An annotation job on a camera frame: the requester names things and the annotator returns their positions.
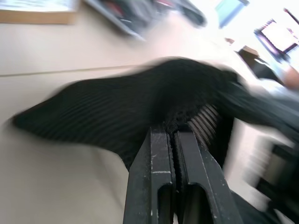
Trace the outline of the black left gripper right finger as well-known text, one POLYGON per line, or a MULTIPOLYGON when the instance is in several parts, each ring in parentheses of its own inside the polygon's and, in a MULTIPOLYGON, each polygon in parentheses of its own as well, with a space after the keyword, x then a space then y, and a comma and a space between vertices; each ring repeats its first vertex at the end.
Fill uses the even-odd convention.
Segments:
POLYGON ((182 160, 178 222, 243 223, 222 169, 209 151, 199 146, 192 131, 178 131, 175 141, 182 160))

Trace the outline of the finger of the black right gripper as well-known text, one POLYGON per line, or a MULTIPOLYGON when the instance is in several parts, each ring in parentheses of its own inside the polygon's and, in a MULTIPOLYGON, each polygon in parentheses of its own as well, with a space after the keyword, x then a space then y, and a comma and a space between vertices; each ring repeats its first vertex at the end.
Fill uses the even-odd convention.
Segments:
POLYGON ((188 93, 197 107, 188 124, 201 143, 213 142, 220 121, 233 118, 275 128, 292 141, 299 141, 296 101, 266 93, 252 94, 238 82, 191 82, 188 93))

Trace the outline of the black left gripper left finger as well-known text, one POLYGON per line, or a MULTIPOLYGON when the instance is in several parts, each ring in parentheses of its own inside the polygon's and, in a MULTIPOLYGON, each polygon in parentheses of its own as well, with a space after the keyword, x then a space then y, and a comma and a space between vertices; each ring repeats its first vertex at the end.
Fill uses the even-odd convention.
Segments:
POLYGON ((175 172, 164 127, 150 127, 129 170, 123 223, 171 224, 175 172))

